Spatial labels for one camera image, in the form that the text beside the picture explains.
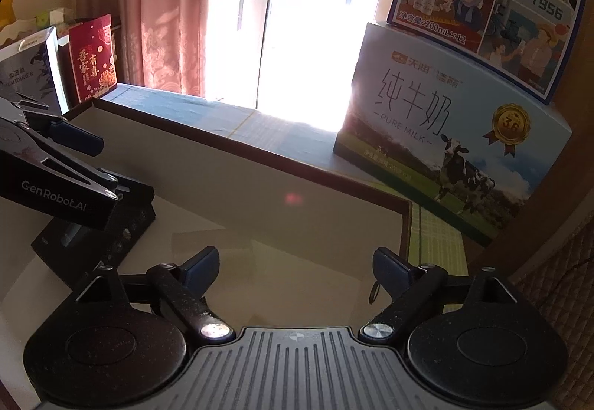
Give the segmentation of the black shaver box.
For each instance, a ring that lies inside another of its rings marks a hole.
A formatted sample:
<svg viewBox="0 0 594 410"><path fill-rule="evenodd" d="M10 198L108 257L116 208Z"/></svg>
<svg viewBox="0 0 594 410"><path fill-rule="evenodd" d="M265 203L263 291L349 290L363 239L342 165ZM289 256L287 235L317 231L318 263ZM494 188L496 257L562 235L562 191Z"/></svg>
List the black shaver box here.
<svg viewBox="0 0 594 410"><path fill-rule="evenodd" d="M119 266L156 219L154 188L120 174L116 178L119 202L107 223L92 227L54 217L31 243L36 255L69 288L101 264Z"/></svg>

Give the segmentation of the pure milk carton box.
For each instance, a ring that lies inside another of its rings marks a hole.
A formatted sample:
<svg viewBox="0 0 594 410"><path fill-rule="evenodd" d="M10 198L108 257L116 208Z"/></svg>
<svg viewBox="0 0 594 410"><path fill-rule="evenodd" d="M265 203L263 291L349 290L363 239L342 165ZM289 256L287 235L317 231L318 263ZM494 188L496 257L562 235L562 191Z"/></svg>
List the pure milk carton box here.
<svg viewBox="0 0 594 410"><path fill-rule="evenodd" d="M519 215L571 129L553 108L440 45L365 27L333 150L482 246Z"/></svg>

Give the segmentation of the quilted brown chair cover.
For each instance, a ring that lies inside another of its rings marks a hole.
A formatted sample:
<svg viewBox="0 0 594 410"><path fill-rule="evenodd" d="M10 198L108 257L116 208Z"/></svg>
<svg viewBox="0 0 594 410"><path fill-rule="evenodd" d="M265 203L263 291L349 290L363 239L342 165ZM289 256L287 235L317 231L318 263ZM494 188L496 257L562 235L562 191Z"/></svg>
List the quilted brown chair cover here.
<svg viewBox="0 0 594 410"><path fill-rule="evenodd" d="M553 391L558 408L593 407L593 216L516 284L566 344L565 375Z"/></svg>

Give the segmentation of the large brown cardboard box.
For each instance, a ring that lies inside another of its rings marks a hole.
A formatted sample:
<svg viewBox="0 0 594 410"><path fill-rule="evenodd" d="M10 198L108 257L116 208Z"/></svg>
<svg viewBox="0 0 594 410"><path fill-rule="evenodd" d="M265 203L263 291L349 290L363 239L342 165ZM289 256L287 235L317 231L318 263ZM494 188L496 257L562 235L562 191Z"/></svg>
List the large brown cardboard box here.
<svg viewBox="0 0 594 410"><path fill-rule="evenodd" d="M122 274L221 255L210 307L247 325L357 327L389 298L368 301L372 253L405 253L411 203L360 180L302 164L157 115L97 102L75 123L101 136L98 166L151 185L155 221Z"/></svg>

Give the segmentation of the white humidifier box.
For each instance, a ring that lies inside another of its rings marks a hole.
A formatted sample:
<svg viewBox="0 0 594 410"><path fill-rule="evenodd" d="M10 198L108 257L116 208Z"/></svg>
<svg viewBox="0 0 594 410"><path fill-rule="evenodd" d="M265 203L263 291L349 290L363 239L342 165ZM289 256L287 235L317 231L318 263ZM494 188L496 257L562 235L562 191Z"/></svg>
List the white humidifier box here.
<svg viewBox="0 0 594 410"><path fill-rule="evenodd" d="M51 112L68 112L68 98L58 63L58 36L54 27L1 49L1 84L27 95Z"/></svg>

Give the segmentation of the orange plastic bag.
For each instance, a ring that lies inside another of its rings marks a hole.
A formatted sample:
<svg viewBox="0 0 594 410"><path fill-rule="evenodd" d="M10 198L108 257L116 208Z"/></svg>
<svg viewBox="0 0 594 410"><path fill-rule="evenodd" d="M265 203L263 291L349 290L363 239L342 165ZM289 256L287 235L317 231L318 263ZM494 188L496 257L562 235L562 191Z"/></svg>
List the orange plastic bag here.
<svg viewBox="0 0 594 410"><path fill-rule="evenodd" d="M0 30L16 21L13 0L0 0Z"/></svg>

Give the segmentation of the red gift box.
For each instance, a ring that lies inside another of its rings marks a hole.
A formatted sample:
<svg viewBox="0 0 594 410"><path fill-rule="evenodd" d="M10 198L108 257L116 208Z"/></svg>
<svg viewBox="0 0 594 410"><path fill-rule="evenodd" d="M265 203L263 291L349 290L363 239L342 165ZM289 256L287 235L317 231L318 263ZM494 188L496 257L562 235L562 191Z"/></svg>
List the red gift box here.
<svg viewBox="0 0 594 410"><path fill-rule="evenodd" d="M79 102L100 98L117 85L111 22L110 14L106 14L68 30L68 51Z"/></svg>

